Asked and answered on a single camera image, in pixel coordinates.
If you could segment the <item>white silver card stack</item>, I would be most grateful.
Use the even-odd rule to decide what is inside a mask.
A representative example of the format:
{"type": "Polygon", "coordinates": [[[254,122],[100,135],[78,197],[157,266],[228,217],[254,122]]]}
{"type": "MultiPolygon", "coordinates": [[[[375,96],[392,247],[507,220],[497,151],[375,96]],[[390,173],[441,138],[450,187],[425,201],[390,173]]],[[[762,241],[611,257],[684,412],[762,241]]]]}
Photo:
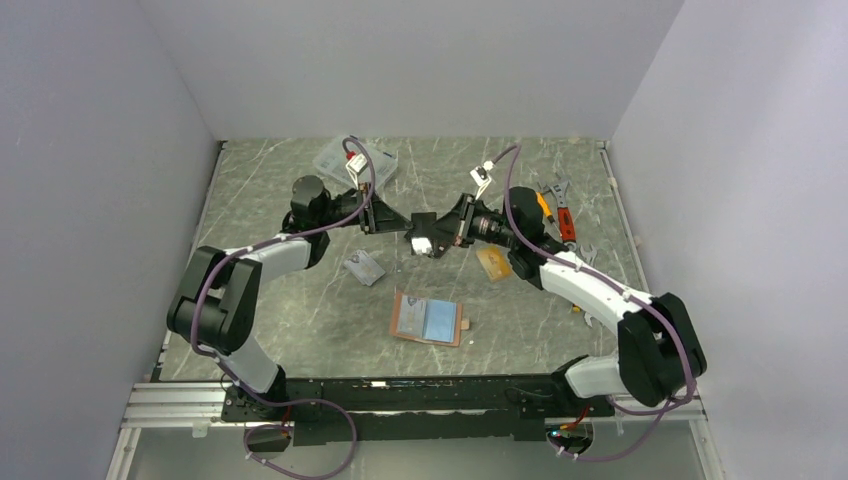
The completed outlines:
{"type": "Polygon", "coordinates": [[[386,271],[364,250],[356,250],[343,261],[343,266],[365,286],[373,286],[386,271]]]}

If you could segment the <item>brown leather card holder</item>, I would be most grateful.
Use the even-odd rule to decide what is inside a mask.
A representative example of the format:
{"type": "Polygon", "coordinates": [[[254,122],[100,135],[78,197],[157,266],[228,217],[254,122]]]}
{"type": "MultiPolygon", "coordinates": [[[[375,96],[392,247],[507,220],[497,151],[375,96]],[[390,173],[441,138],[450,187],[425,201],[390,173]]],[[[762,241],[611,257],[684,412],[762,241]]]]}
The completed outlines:
{"type": "Polygon", "coordinates": [[[447,347],[459,346],[462,333],[470,329],[470,321],[464,317],[463,306],[460,303],[419,297],[427,300],[427,310],[423,337],[418,338],[403,335],[396,331],[399,302],[402,295],[419,297],[402,292],[398,292],[395,295],[389,324],[390,335],[422,344],[447,347]]]}

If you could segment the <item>white credit card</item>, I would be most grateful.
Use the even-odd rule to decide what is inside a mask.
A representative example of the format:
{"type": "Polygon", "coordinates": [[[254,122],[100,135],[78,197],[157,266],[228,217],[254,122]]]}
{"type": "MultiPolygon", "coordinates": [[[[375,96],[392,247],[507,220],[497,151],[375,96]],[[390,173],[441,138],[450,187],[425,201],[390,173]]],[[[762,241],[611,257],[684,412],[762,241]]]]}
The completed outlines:
{"type": "Polygon", "coordinates": [[[402,295],[397,315],[396,331],[403,335],[422,338],[426,326],[427,300],[402,295]]]}

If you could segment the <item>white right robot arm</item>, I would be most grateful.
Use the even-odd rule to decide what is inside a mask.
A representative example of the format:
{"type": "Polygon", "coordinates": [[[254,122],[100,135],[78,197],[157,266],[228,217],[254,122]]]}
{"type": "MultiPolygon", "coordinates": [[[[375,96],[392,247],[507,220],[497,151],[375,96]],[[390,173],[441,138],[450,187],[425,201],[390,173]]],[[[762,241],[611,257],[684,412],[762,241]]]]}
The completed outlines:
{"type": "Polygon", "coordinates": [[[684,302],[618,282],[550,235],[527,187],[509,189],[500,210],[463,194],[443,215],[415,221],[440,254],[480,241],[506,249],[513,272],[535,288],[578,306],[614,334],[607,356],[584,355],[552,375],[551,401],[574,415],[590,398],[628,395],[645,407],[670,409],[691,400],[707,362],[684,302]]]}

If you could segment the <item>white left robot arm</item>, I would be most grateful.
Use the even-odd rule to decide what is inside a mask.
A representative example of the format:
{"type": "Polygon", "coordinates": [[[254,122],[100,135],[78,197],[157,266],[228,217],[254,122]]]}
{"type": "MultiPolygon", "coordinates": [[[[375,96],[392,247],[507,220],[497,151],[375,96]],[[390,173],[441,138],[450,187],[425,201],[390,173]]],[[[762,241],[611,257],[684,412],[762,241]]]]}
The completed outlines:
{"type": "Polygon", "coordinates": [[[235,249],[198,248],[191,256],[166,315],[168,330],[210,358],[248,394],[248,407],[264,420],[287,406],[287,379],[253,333],[263,284],[316,266],[335,228],[365,234],[409,230],[412,223],[369,184],[332,196],[314,175],[297,179],[279,234],[235,249]]]}

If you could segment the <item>clear plastic organizer box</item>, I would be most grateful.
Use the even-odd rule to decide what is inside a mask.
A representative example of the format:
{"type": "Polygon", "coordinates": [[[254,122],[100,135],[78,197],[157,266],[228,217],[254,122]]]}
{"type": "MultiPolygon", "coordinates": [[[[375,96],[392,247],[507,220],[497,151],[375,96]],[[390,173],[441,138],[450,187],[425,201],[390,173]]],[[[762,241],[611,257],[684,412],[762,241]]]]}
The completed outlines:
{"type": "Polygon", "coordinates": [[[397,171],[396,156],[358,137],[343,143],[345,139],[334,138],[313,159],[317,172],[329,181],[328,189],[343,193],[368,183],[381,193],[397,171]]]}

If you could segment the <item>silver combination wrench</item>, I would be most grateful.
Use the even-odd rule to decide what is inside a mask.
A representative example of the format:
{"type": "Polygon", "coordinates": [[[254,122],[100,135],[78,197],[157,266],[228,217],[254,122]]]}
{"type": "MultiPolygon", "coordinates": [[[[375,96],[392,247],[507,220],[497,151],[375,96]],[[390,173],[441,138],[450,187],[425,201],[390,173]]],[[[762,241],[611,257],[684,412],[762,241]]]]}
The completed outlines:
{"type": "Polygon", "coordinates": [[[593,244],[580,244],[577,252],[579,253],[580,258],[586,263],[593,263],[598,254],[598,250],[593,244]]]}

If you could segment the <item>yellow handled screwdriver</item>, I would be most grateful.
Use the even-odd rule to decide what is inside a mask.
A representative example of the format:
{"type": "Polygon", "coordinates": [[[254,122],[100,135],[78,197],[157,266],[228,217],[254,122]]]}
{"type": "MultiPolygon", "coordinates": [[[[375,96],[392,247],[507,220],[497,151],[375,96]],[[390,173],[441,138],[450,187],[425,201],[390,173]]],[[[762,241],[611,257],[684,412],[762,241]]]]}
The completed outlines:
{"type": "Polygon", "coordinates": [[[545,200],[544,195],[539,191],[536,192],[536,200],[537,200],[537,203],[538,203],[538,205],[540,206],[540,208],[543,212],[544,219],[551,225],[555,224],[556,220],[553,216],[553,213],[552,213],[547,201],[545,200]]]}

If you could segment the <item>red handled adjustable wrench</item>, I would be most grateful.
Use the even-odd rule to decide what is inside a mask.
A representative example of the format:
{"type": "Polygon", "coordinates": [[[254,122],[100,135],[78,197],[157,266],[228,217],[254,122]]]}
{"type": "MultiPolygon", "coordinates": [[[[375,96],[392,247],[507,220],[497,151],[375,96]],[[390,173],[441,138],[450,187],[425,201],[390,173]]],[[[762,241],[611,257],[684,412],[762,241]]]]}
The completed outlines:
{"type": "Polygon", "coordinates": [[[577,233],[574,220],[567,203],[567,191],[570,181],[557,175],[553,184],[539,184],[542,194],[551,194],[556,203],[557,225],[562,242],[569,251],[577,248],[577,233]]]}

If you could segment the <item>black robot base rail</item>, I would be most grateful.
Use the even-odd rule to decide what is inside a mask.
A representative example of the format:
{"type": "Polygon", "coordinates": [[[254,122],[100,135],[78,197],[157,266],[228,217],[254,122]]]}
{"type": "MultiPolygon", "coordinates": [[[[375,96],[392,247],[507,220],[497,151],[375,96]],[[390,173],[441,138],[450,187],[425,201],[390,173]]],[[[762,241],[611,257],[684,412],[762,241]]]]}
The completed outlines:
{"type": "Polygon", "coordinates": [[[328,442],[507,437],[542,441],[575,421],[610,418],[602,396],[581,399],[550,374],[384,378],[293,378],[295,406],[269,407],[237,387],[226,390],[225,423],[286,422],[297,446],[328,442]]]}

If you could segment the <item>aluminium frame rail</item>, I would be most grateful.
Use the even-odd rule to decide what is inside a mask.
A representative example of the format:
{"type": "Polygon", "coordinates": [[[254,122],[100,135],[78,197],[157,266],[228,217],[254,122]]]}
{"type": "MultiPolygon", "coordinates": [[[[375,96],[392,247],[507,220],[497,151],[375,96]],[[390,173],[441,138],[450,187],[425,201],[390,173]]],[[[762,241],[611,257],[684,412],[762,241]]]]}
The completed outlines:
{"type": "Polygon", "coordinates": [[[137,383],[130,392],[106,474],[129,477],[145,429],[187,429],[193,437],[208,432],[221,416],[225,391],[214,382],[137,383]]]}

